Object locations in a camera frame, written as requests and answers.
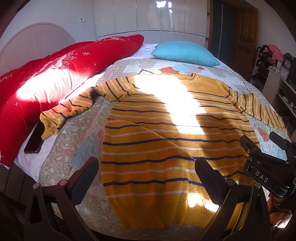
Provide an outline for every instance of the smartphone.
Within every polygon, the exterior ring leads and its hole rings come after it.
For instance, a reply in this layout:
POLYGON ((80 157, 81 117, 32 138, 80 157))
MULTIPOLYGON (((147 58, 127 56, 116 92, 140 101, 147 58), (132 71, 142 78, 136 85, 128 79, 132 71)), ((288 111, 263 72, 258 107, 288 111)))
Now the smartphone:
POLYGON ((41 136, 44 133, 44 130, 45 130, 44 124, 41 121, 39 121, 26 147, 24 148, 25 154, 31 154, 31 153, 37 154, 40 152, 41 146, 43 144, 43 140, 41 136))

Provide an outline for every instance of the wooden door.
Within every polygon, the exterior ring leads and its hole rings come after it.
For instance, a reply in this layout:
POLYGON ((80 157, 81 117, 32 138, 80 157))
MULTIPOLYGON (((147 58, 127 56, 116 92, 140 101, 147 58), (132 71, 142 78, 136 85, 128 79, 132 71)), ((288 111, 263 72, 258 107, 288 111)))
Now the wooden door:
POLYGON ((237 8, 234 17, 230 67, 249 81, 256 64, 258 9, 237 8))

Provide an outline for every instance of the pink clothing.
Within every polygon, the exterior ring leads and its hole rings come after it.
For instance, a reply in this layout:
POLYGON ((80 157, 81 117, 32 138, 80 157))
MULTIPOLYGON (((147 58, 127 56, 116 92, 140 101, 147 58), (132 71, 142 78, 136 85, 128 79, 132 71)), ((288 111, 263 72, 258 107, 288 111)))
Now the pink clothing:
POLYGON ((284 55, 281 53, 281 51, 277 48, 277 46, 275 45, 269 45, 268 46, 270 51, 273 52, 273 55, 272 55, 272 60, 273 61, 280 61, 280 62, 283 62, 284 61, 284 55))

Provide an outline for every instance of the metal bolt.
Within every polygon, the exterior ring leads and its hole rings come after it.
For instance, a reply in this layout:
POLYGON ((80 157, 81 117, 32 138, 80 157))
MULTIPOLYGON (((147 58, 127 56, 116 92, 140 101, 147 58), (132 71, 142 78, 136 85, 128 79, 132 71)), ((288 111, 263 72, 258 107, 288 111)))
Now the metal bolt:
POLYGON ((226 183, 227 183, 228 185, 234 185, 234 184, 236 184, 236 182, 233 181, 232 179, 227 179, 227 180, 226 180, 226 183))
POLYGON ((67 180, 66 180, 66 179, 60 180, 59 184, 60 184, 61 186, 64 186, 64 185, 67 184, 67 180))
POLYGON ((36 189, 36 188, 38 188, 39 187, 39 183, 35 183, 34 185, 33 185, 33 188, 34 189, 36 189))
POLYGON ((255 187, 257 187, 257 188, 261 188, 262 186, 261 186, 260 183, 255 183, 255 187))

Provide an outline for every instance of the sweater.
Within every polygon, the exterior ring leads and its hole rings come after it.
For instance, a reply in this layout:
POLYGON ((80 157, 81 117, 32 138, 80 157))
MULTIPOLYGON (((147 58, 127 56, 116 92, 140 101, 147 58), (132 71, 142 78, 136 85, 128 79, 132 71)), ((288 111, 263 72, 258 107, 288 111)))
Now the sweater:
MULTIPOLYGON (((225 179, 250 185, 240 137, 260 145, 246 114, 285 130, 254 93, 240 94, 195 73, 151 74, 106 81, 43 112, 43 138, 58 133, 67 116, 90 108, 94 91, 115 102, 104 129, 101 175, 124 227, 205 227, 218 207, 195 173, 195 159, 203 156, 225 179)), ((238 204, 229 227, 240 209, 238 204)))

